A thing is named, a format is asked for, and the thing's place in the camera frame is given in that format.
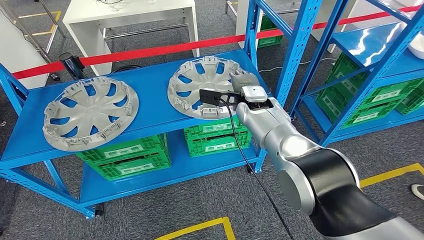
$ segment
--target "floor marking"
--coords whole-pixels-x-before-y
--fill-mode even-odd
[[[414,163],[412,165],[404,166],[404,167],[401,167],[401,168],[398,168],[398,169],[395,169],[395,170],[384,172],[384,173],[366,178],[364,180],[361,180],[360,181],[360,187],[364,188],[364,187],[367,187],[369,185],[376,184],[376,183],[379,183],[379,182],[382,182],[382,181],[385,181],[385,180],[388,180],[388,179],[392,179],[392,178],[395,178],[395,177],[399,177],[403,174],[415,172],[415,171],[419,171],[421,174],[424,175],[424,167],[421,166],[421,164],[419,164],[417,162],[417,163]],[[226,235],[228,240],[236,240],[236,237],[235,237],[234,232],[233,232],[233,228],[231,227],[230,219],[227,216],[220,217],[220,218],[210,220],[210,221],[206,221],[206,222],[203,222],[203,223],[200,223],[200,224],[197,224],[197,225],[189,226],[189,227],[183,228],[181,230],[169,233],[167,235],[158,237],[155,240],[171,240],[171,239],[178,238],[182,235],[189,234],[189,233],[199,231],[201,229],[209,228],[209,227],[219,225],[219,224],[222,224],[224,226],[225,235]]]
[[[404,166],[404,167],[401,167],[401,168],[398,168],[398,169],[395,169],[395,170],[391,170],[391,171],[388,171],[388,172],[384,172],[384,173],[366,178],[364,180],[361,180],[359,182],[359,185],[360,185],[361,188],[364,188],[366,186],[376,184],[376,183],[382,182],[382,181],[387,180],[387,179],[399,177],[403,174],[415,172],[415,171],[419,171],[419,172],[421,172],[421,174],[424,175],[424,167],[421,166],[421,164],[419,164],[417,162],[417,163],[414,163],[412,165]]]
[[[61,18],[62,11],[52,11],[51,13],[53,15],[56,14],[56,17],[54,18],[54,20],[56,20],[56,22],[58,22],[59,19]],[[47,12],[36,13],[36,14],[25,15],[25,16],[18,16],[18,18],[24,19],[24,18],[30,18],[30,17],[36,17],[36,16],[43,16],[43,15],[47,15]],[[36,33],[32,33],[32,35],[33,36],[40,36],[40,35],[52,34],[54,30],[55,30],[55,24],[52,24],[50,31],[36,32]]]
[[[50,13],[52,14],[58,14],[61,11],[51,11]],[[43,15],[47,15],[47,12],[42,12],[42,13],[36,13],[36,14],[31,14],[31,15],[25,15],[25,16],[18,16],[19,19],[24,19],[24,18],[30,18],[30,17],[36,17],[36,16],[43,16]]]
[[[171,232],[167,235],[158,237],[155,240],[170,240],[170,239],[178,238],[184,234],[189,234],[189,233],[192,233],[201,229],[209,228],[219,224],[223,224],[226,238],[228,240],[236,240],[236,237],[234,236],[233,228],[231,227],[230,219],[227,216],[220,217],[210,221],[205,221],[197,225],[189,226],[181,230]]]

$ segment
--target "blue metal shelf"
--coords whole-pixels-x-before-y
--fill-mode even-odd
[[[80,204],[90,206],[151,189],[187,181],[246,165],[238,149],[212,155],[190,157],[182,129],[168,133],[172,167],[116,181],[107,181],[84,164]],[[253,144],[243,150],[250,163],[257,160]]]
[[[216,56],[234,60],[240,64],[242,69],[255,73],[264,89],[268,89],[252,61],[242,49],[217,54]],[[137,92],[140,104],[139,113],[131,125],[121,135],[103,145],[103,147],[207,122],[207,120],[189,117],[178,112],[166,97],[169,79],[178,67],[188,60],[190,59],[108,75],[130,85]],[[47,104],[72,83],[74,82],[55,84],[29,91],[22,113],[1,157],[0,167],[14,168],[70,154],[50,146],[44,138],[42,127],[44,124],[44,109]]]
[[[291,28],[264,0],[250,0],[244,49],[216,54],[216,56],[239,63],[242,69],[254,73],[261,86],[267,90],[268,87],[257,71],[256,61],[259,9],[263,9],[268,14],[269,19],[288,38],[287,54],[284,57],[281,74],[274,93],[280,104],[284,105],[321,1],[302,1],[294,27]],[[131,125],[105,146],[168,133],[169,140],[172,142],[172,144],[169,144],[172,167],[116,181],[106,181],[87,164],[84,164],[80,199],[69,194],[65,183],[51,161],[51,159],[69,155],[71,152],[60,151],[51,147],[46,142],[42,131],[46,105],[72,82],[27,90],[0,64],[0,84],[19,115],[0,159],[0,177],[16,182],[72,208],[90,219],[95,216],[95,210],[91,205],[245,165],[246,163],[237,150],[201,157],[189,157],[181,129],[205,123],[207,120],[188,117],[176,111],[168,102],[167,88],[170,77],[180,65],[192,59],[108,75],[130,85],[137,92],[140,104],[138,114]],[[266,151],[261,148],[255,149],[252,144],[251,147],[244,150],[244,153],[248,157],[248,161],[254,164],[255,172],[260,172]],[[21,169],[21,166],[38,162],[44,162],[56,187]]]
[[[332,126],[332,123],[321,110],[315,101],[316,96],[305,97],[303,103],[309,110],[315,121],[324,133],[327,133]],[[340,129],[336,132],[331,142],[337,142],[344,139],[353,138],[359,135],[368,134],[383,129],[397,127],[404,124],[409,124],[415,121],[424,120],[424,108],[413,111],[407,115],[402,115],[398,111],[393,110],[386,117],[377,120],[364,122],[362,124],[354,125],[348,128]]]
[[[332,42],[358,66],[364,68],[380,61],[401,32],[400,23],[392,23],[335,33]],[[424,60],[405,49],[384,74],[384,81],[380,83],[384,86],[423,76]]]
[[[292,118],[295,115],[299,116],[299,119],[305,124],[307,130],[322,146],[424,119],[424,109],[416,110],[405,116],[393,111],[384,118],[342,128],[365,97],[372,93],[375,88],[414,80],[424,76],[424,60],[415,57],[407,48],[412,39],[424,27],[424,7],[421,7],[414,17],[409,18],[398,9],[385,5],[381,0],[367,1],[408,24],[403,30],[400,23],[392,23],[335,33],[335,29],[348,4],[348,0],[337,0],[335,2],[334,9],[323,31],[321,40],[289,111]],[[327,51],[329,44],[336,44],[360,69],[308,92],[308,88],[320,64],[320,59]],[[315,102],[317,93],[324,88],[340,83],[360,73],[368,74],[366,80],[344,107],[337,119],[334,122],[330,122]],[[301,113],[302,105],[305,105],[311,113],[323,131],[323,135],[317,134],[308,123],[308,119]]]

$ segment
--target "black cable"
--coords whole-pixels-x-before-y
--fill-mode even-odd
[[[265,192],[266,196],[268,197],[269,201],[272,204],[272,207],[274,208],[275,212],[278,215],[278,218],[280,219],[282,225],[284,226],[286,232],[288,233],[288,236],[290,237],[291,240],[294,240],[292,233],[289,230],[289,226],[287,226],[286,222],[284,221],[283,217],[280,214],[280,211],[277,208],[277,205],[275,204],[273,198],[271,197],[270,193],[268,192],[268,190],[265,188],[264,184],[262,183],[261,180],[259,180],[258,175],[255,173],[255,170],[252,168],[252,166],[250,165],[248,159],[245,156],[245,153],[242,150],[242,147],[240,147],[240,143],[239,140],[237,138],[237,134],[236,134],[236,127],[234,126],[234,120],[233,120],[233,116],[231,115],[231,109],[230,106],[228,106],[228,103],[226,101],[224,101],[222,98],[219,99],[228,109],[228,114],[229,114],[229,119],[231,120],[231,126],[232,126],[232,133],[234,134],[234,139],[235,142],[237,143],[237,147],[238,150],[240,150],[241,156],[243,157],[244,161],[247,163],[247,166],[250,168],[250,170],[252,171],[254,177],[256,178],[257,182],[259,183],[259,185],[262,187],[263,191]]]
[[[133,70],[133,69],[139,69],[141,67],[142,66],[134,65],[134,64],[132,64],[132,65],[125,65],[125,66],[121,66],[121,67],[118,67],[117,69],[113,70],[112,73],[123,72],[123,71]]]
[[[100,2],[102,4],[108,4],[108,5],[110,5],[110,4],[117,4],[117,3],[122,2],[122,1],[123,0],[117,0],[117,1],[114,1],[114,2],[104,2],[104,0],[97,0],[97,2]]]

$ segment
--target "white wall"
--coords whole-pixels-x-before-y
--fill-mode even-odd
[[[0,12],[0,63],[9,72],[14,73],[46,64],[46,61],[25,40],[22,32]],[[27,88],[39,88],[46,85],[47,74],[27,77],[19,81]]]

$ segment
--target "crate label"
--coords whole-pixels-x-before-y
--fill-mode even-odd
[[[113,150],[113,151],[105,151],[104,156],[106,158],[114,158],[114,157],[118,157],[118,156],[125,155],[125,154],[140,152],[140,151],[143,151],[143,150],[144,150],[144,148],[140,144],[138,144],[138,145],[129,146],[129,147],[126,147],[126,148],[121,148],[121,149],[117,149],[117,150]]]
[[[378,115],[379,115],[379,112],[374,112],[372,114],[357,117],[355,119],[355,121],[353,121],[353,124],[356,124],[356,123],[359,123],[359,122],[362,122],[362,121],[365,121],[365,120],[368,120],[368,119],[373,119],[373,118],[377,117]]]
[[[402,101],[402,104],[408,104],[410,102],[410,99],[409,98],[405,98],[403,101]]]
[[[209,133],[209,132],[215,132],[215,131],[219,131],[219,130],[226,130],[226,129],[232,129],[232,125],[231,122],[228,123],[223,123],[223,124],[216,124],[213,126],[204,126],[203,127],[203,132],[204,133]]]
[[[135,166],[135,167],[129,167],[129,168],[125,168],[125,169],[120,169],[120,173],[121,174],[132,174],[132,173],[137,173],[140,171],[145,171],[145,170],[149,170],[149,169],[153,169],[155,166],[153,166],[152,163],[148,163],[148,164],[144,164],[141,166]]]
[[[341,83],[347,88],[347,90],[349,90],[351,94],[355,94],[358,90],[349,80],[341,81]]]
[[[327,105],[328,108],[330,108],[330,110],[332,111],[332,113],[336,116],[340,115],[340,111],[337,109],[336,106],[334,106],[333,102],[331,102],[330,98],[325,95],[322,100],[325,102],[325,104]]]
[[[402,91],[402,89],[399,89],[397,91],[391,91],[391,92],[388,92],[388,93],[377,95],[377,96],[374,97],[374,99],[371,101],[371,103],[399,96],[399,94],[401,94],[401,91]]]
[[[222,149],[231,149],[231,148],[234,148],[235,146],[236,145],[234,144],[234,142],[229,142],[229,143],[224,143],[224,144],[215,145],[215,146],[207,146],[205,147],[204,151],[212,152],[212,151],[217,151]]]

